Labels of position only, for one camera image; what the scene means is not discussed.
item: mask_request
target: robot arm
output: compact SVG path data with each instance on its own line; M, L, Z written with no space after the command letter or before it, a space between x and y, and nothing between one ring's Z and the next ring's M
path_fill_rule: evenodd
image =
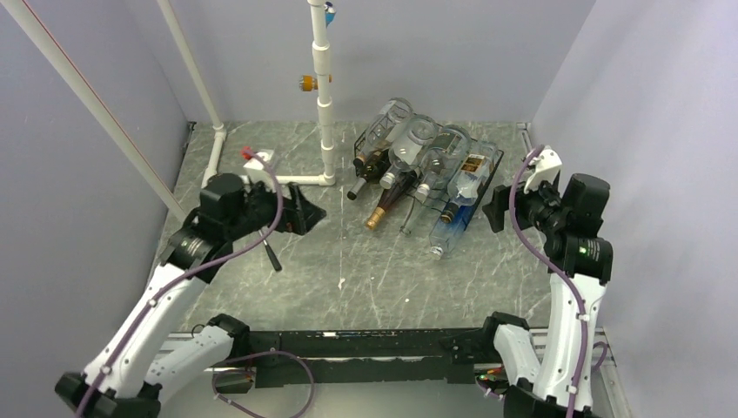
M587 344L578 384L582 331L594 335L600 301L610 280L613 248L598 238L601 215L609 197L609 184L586 174L574 174L563 196L557 190L561 161L546 147L528 159L533 173L518 185L498 186L483 212L493 232L504 228L512 187L515 218L521 229L534 226L546 235L544 252L553 266L570 279L583 301L581 315L573 289L557 274L551 275L551 316L543 362L539 364L525 320L495 313L494 348L500 354L512 385L505 397L505 417L564 417L575 394L574 416L590 417L592 346Z
M283 200L276 231L304 235L325 217L297 185ZM212 282L220 265L201 269L185 280L185 271L233 253L233 241L270 224L277 196L263 183L246 192L235 174L221 174L200 192L200 205L164 250L144 295L108 345L82 374L67 373L56 392L77 416L123 418L156 416L183 385L215 363L237 356L248 327L225 315L211 320L184 347L154 361L169 332Z

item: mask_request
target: marble floor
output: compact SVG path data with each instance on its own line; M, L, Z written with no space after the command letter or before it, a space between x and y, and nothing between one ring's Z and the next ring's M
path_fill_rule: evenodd
M492 187L509 183L525 156L515 124L456 123L505 151ZM337 184L303 187L312 203L327 210L327 218L304 237L275 233L269 238L284 270L275 273L261 247L229 261L183 318L180 331L219 313L258 330L476 327L495 310L523 316L535 327L547 325L546 269L518 241L509 221L504 232L493 234L478 211L443 260L428 252L427 234L436 212L423 212L411 237L398 233L410 199L400 201L376 231L364 227L381 189L370 185L354 201L346 199L346 191L355 180L352 145L365 127L364 122L337 122ZM313 122L246 122L227 128L219 172L240 174L240 150L246 145L275 149L279 174L322 172L319 129ZM196 125L174 190L186 211L198 203L211 144L211 127ZM173 217L167 218L160 250L178 227ZM541 243L536 232L527 234L534 244Z

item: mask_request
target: bottle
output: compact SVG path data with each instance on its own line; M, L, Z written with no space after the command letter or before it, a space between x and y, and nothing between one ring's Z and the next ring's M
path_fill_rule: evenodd
M366 220L366 223L364 225L373 231L374 228L377 227L377 224L382 220L382 218L384 218L387 211L392 208L395 202L397 202L399 198L401 198L405 194L405 192L413 187L413 184L417 179L418 173L416 173L415 171L400 173L395 184L391 188L382 192L382 195L379 197L377 207L374 208L372 216L370 216L369 219Z
M428 151L420 162L423 179L415 189L415 198L425 203L431 191L443 194L448 181L456 173L469 153L472 138L461 126L446 125L440 129L439 135L428 146Z
M346 197L349 200L355 200L366 183L379 181L388 168L390 168L389 150L375 150L372 152L366 160L366 164L359 170L359 178L356 179L356 183L353 184Z
M472 220L476 206L462 206L456 211L453 220L445 222L442 215L436 221L428 240L431 242L431 254L440 259L445 254L449 254L456 247L459 238L464 234L466 227Z
M384 150L389 148L395 137L390 137L396 125L407 121L413 115L413 107L410 102L403 98L391 98L369 127L364 130L364 144L361 150L353 160L353 165L357 170L366 162L369 154L374 150Z
M423 148L430 144L439 133L435 121L425 115L411 117L405 130L392 142L390 161L392 166L387 170L379 184L389 189L401 172L410 172L418 168L423 158Z
M496 152L497 147L494 144L478 142L474 145L472 153L466 156L448 183L448 205L440 215L443 222L450 223L462 206L470 206L477 201L479 190L492 173Z

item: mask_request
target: gray wall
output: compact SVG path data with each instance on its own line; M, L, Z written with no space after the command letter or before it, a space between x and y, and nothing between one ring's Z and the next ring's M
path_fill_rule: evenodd
M209 121L156 2L126 0L190 120ZM305 0L171 0L223 120L312 120ZM530 120L594 0L337 1L335 117L392 96L451 120Z
M173 185L185 117L125 5L30 3ZM71 416L54 384L133 307L165 208L3 7L0 179L0 416Z
M738 3L599 0L533 120L613 189L601 323L634 416L735 416Z

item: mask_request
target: black handle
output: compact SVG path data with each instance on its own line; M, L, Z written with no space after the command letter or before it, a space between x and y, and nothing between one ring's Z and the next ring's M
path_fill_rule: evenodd
M269 261L272 262L272 267L274 267L275 272L281 272L282 271L282 265L279 264L279 259L277 258L277 254L272 250L272 246L269 245L268 242L264 241L264 249L266 249L266 255L269 256Z

